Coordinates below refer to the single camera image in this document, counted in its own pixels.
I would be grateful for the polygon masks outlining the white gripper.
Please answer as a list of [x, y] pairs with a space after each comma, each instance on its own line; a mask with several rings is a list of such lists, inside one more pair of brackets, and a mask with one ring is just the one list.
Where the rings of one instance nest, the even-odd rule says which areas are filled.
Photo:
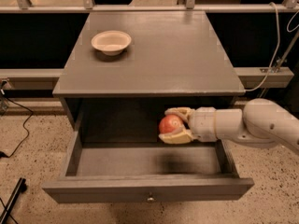
[[159, 138], [166, 144], [181, 145], [188, 144], [194, 140], [193, 136], [200, 142], [217, 141], [215, 131], [216, 109], [213, 107], [200, 107], [193, 110], [189, 107], [168, 108], [164, 112], [166, 115], [176, 115], [180, 117], [191, 130], [187, 130], [184, 125], [178, 127], [161, 126], [159, 128]]

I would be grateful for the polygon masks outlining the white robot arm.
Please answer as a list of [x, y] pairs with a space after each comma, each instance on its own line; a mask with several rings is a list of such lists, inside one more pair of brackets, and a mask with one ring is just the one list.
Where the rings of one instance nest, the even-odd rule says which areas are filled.
[[159, 138], [171, 145], [218, 140], [256, 148], [281, 144], [299, 154], [299, 119], [262, 98], [247, 102], [242, 109], [175, 107], [164, 112]]

